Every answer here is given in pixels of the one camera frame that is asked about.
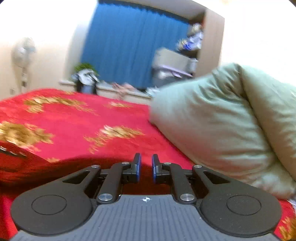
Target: white wall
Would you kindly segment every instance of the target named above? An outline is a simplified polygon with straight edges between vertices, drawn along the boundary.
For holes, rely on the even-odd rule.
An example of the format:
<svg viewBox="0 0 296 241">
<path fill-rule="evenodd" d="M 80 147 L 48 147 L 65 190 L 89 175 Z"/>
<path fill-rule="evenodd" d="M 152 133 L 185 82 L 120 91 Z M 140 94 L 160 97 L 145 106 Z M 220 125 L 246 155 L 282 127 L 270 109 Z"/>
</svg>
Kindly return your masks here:
<svg viewBox="0 0 296 241">
<path fill-rule="evenodd" d="M 37 53 L 30 67 L 28 89 L 60 88 L 71 65 L 79 62 L 97 0 L 5 0 L 0 5 L 0 99 L 10 88 L 19 93 L 20 70 L 11 50 L 23 37 L 32 37 Z"/>
<path fill-rule="evenodd" d="M 228 0 L 192 0 L 225 17 Z"/>
<path fill-rule="evenodd" d="M 233 0 L 220 64 L 237 62 L 296 85 L 296 7 L 288 0 Z"/>
</svg>

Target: bed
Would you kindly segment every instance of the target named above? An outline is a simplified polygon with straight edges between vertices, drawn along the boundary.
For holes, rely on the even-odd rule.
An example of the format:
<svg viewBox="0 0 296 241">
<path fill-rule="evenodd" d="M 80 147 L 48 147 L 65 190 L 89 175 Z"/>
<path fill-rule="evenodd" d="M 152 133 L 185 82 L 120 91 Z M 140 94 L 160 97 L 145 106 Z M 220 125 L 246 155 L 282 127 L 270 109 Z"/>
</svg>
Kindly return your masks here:
<svg viewBox="0 0 296 241">
<path fill-rule="evenodd" d="M 91 164 L 109 168 L 142 154 L 138 185 L 125 193 L 164 194 L 152 182 L 151 156 L 191 169 L 193 163 L 149 122 L 149 107 L 95 95 L 41 89 L 0 102 L 0 141 L 18 156 L 0 153 L 0 238 L 17 230 L 10 206 L 20 193 Z M 283 215 L 275 231 L 283 240 L 292 232 L 294 210 L 280 200 Z"/>
</svg>

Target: pillow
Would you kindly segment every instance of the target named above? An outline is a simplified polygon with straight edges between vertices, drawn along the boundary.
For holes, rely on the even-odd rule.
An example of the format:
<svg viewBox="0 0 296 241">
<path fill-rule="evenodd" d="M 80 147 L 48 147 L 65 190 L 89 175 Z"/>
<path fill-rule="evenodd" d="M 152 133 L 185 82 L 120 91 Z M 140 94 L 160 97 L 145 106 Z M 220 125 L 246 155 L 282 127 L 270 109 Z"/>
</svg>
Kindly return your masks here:
<svg viewBox="0 0 296 241">
<path fill-rule="evenodd" d="M 252 68 L 230 64 L 162 88 L 153 98 L 150 121 L 195 163 L 289 198 L 296 183 L 248 101 L 242 78 L 249 71 Z"/>
</svg>

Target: blue curtain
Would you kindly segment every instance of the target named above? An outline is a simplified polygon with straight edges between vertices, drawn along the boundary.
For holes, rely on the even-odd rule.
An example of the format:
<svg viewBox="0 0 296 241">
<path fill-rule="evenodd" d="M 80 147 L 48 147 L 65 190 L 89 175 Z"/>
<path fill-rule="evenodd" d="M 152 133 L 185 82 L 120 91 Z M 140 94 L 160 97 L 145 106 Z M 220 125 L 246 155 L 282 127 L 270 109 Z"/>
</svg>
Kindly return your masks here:
<svg viewBox="0 0 296 241">
<path fill-rule="evenodd" d="M 176 15 L 122 1 L 100 1 L 85 41 L 81 62 L 92 64 L 106 82 L 152 85 L 155 50 L 176 49 L 188 23 Z"/>
</svg>

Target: clutter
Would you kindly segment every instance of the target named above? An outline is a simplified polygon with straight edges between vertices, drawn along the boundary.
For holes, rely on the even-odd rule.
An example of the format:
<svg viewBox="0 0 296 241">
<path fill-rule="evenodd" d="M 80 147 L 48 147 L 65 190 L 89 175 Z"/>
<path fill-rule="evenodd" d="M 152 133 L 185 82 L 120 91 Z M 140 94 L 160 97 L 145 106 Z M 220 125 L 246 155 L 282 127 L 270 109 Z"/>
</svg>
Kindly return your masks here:
<svg viewBox="0 0 296 241">
<path fill-rule="evenodd" d="M 159 88 L 157 87 L 148 87 L 146 89 L 146 93 L 151 96 L 151 97 L 154 97 L 157 93 L 159 92 Z"/>
<path fill-rule="evenodd" d="M 167 48 L 159 48 L 155 51 L 152 68 L 158 69 L 162 66 L 170 66 L 171 68 L 186 71 L 187 63 L 190 58 Z"/>
<path fill-rule="evenodd" d="M 114 89 L 118 91 L 118 97 L 119 99 L 123 99 L 124 96 L 129 92 L 129 91 L 135 91 L 136 88 L 131 86 L 128 83 L 124 83 L 123 85 L 119 85 L 117 83 L 112 83 L 112 86 Z"/>
<path fill-rule="evenodd" d="M 172 68 L 171 66 L 162 65 L 154 69 L 153 85 L 161 87 L 175 81 L 190 79 L 193 76 L 189 73 Z"/>
<path fill-rule="evenodd" d="M 186 71 L 190 74 L 194 74 L 196 72 L 198 60 L 196 58 L 191 58 L 187 64 Z"/>
<path fill-rule="evenodd" d="M 76 83 L 76 91 L 80 93 L 96 94 L 96 84 L 99 83 L 98 74 L 89 63 L 81 63 L 74 67 L 75 73 L 71 80 Z"/>
<path fill-rule="evenodd" d="M 190 30 L 190 33 L 193 35 L 190 35 L 186 39 L 179 40 L 177 44 L 177 50 L 189 50 L 194 51 L 201 48 L 202 45 L 202 39 L 203 39 L 203 31 L 201 28 L 201 25 L 199 23 L 196 23 L 192 26 L 192 29 Z"/>
</svg>

